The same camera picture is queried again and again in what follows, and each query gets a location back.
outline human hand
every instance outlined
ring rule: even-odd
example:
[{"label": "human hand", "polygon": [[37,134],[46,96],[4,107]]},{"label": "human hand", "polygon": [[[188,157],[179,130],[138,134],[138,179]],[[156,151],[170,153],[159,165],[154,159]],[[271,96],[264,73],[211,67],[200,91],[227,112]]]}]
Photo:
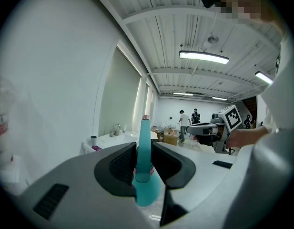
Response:
[{"label": "human hand", "polygon": [[245,140],[245,133],[238,129],[233,130],[226,142],[226,147],[242,147]]}]

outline cardboard box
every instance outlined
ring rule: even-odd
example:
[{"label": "cardboard box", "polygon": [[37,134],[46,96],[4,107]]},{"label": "cardboard box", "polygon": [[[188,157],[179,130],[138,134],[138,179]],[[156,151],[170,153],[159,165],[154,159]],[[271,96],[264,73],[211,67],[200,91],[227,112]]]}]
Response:
[{"label": "cardboard box", "polygon": [[175,130],[173,132],[172,129],[166,127],[164,130],[163,136],[164,136],[163,137],[164,143],[168,143],[168,144],[177,146],[177,138],[178,138],[178,131],[177,130]]}]

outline black slot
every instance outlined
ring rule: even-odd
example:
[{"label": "black slot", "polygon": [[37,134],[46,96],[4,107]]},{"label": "black slot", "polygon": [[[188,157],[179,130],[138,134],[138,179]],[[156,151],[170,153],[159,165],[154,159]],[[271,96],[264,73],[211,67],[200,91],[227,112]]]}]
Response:
[{"label": "black slot", "polygon": [[55,184],[45,194],[45,196],[38,202],[33,210],[45,219],[49,219],[58,204],[61,202],[63,196],[69,189],[69,186],[63,184]]},{"label": "black slot", "polygon": [[227,162],[223,162],[223,161],[220,161],[220,160],[216,160],[216,161],[213,162],[213,165],[221,166],[221,167],[230,169],[233,164],[227,163]]}]

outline ceiling light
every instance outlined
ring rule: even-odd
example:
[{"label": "ceiling light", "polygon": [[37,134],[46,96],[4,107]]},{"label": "ceiling light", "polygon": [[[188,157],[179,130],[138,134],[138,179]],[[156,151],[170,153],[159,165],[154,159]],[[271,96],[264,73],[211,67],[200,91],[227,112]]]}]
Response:
[{"label": "ceiling light", "polygon": [[229,58],[208,52],[196,51],[180,51],[180,59],[200,59],[223,64],[227,64],[229,62]]},{"label": "ceiling light", "polygon": [[175,95],[193,96],[193,94],[173,93]]},{"label": "ceiling light", "polygon": [[260,71],[257,71],[255,73],[255,76],[259,77],[261,80],[264,80],[265,82],[267,82],[269,84],[272,84],[273,83],[273,80],[271,78],[269,78],[265,74],[261,73]]},{"label": "ceiling light", "polygon": [[220,98],[220,97],[212,97],[212,99],[223,100],[223,101],[227,101],[228,100],[226,98]]}]

